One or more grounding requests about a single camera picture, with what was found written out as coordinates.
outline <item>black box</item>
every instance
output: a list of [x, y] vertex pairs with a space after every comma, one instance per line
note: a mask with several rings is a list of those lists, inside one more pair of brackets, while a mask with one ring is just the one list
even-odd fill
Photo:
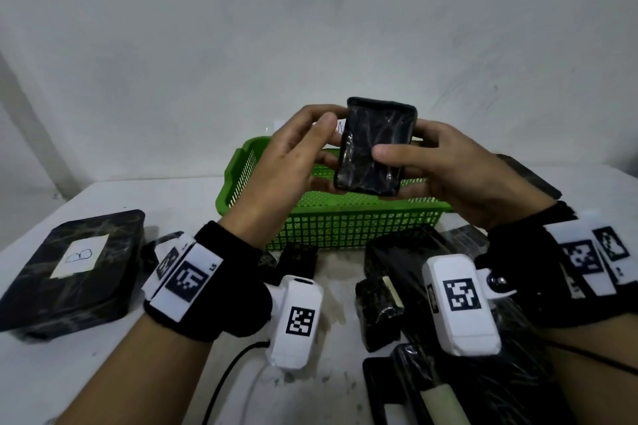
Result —
[[394, 197], [399, 193], [403, 168], [372, 159], [378, 144], [408, 144], [417, 121], [417, 109], [394, 101], [348, 98], [346, 119], [334, 186], [359, 194]]
[[[50, 340], [125, 316], [140, 267], [144, 217], [141, 210], [130, 210], [54, 228], [0, 299], [0, 331]], [[78, 248], [63, 263], [80, 266], [94, 260], [93, 268], [52, 277], [71, 244], [103, 236], [105, 243]], [[76, 248], [91, 247], [82, 242]]]

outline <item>person's right hand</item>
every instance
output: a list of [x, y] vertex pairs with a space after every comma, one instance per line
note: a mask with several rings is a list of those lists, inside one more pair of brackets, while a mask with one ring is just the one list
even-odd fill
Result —
[[396, 198], [436, 197], [471, 224], [488, 230], [556, 203], [456, 128], [417, 120], [414, 132], [435, 147], [379, 144], [372, 149], [379, 163], [406, 167], [405, 178], [427, 178], [402, 187]]

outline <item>white table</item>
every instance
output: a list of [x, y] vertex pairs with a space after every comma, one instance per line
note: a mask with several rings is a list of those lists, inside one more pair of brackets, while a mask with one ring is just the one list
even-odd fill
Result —
[[[536, 167], [561, 189], [577, 210], [600, 208], [630, 249], [638, 250], [638, 179], [604, 165]], [[189, 234], [217, 219], [214, 201], [221, 178], [96, 183], [0, 253], [0, 292], [11, 284], [51, 228], [72, 219], [126, 209], [146, 212], [149, 237], [174, 230]], [[464, 222], [445, 215], [443, 230]], [[354, 286], [363, 278], [363, 252], [321, 252], [316, 280], [325, 291], [314, 356], [294, 376], [267, 365], [253, 350], [231, 373], [211, 423], [298, 424], [371, 423], [361, 363], [369, 355], [361, 343]], [[63, 336], [50, 343], [25, 344], [0, 334], [0, 414], [2, 423], [41, 425], [59, 415], [140, 316], [139, 306], [119, 321]], [[199, 424], [228, 363], [254, 336], [223, 335], [213, 346], [185, 424]], [[385, 356], [394, 344], [375, 353]]]

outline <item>white device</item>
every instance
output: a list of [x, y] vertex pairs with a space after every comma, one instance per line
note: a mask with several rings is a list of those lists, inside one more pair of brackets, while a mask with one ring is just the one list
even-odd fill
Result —
[[463, 254], [437, 255], [423, 265], [430, 310], [441, 348], [454, 356], [498, 354], [501, 338], [485, 298], [503, 298], [487, 284], [489, 269], [477, 274], [474, 262]]
[[310, 358], [323, 301], [323, 288], [314, 281], [284, 276], [278, 287], [266, 284], [272, 297], [268, 326], [270, 364], [300, 370]]

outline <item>green basket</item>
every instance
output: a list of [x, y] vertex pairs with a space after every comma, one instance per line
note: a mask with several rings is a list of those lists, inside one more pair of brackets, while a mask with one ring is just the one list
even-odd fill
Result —
[[[233, 206], [270, 141], [262, 136], [246, 141], [235, 150], [226, 171], [224, 186], [215, 205], [224, 215]], [[328, 149], [339, 155], [339, 149]], [[315, 165], [313, 175], [332, 179], [334, 172], [324, 165]], [[407, 185], [419, 179], [405, 179]], [[266, 248], [282, 250], [288, 242], [319, 247], [358, 248], [370, 239], [421, 223], [435, 225], [450, 205], [433, 198], [387, 202], [375, 196], [323, 192], [306, 192], [292, 209], [286, 225]]]

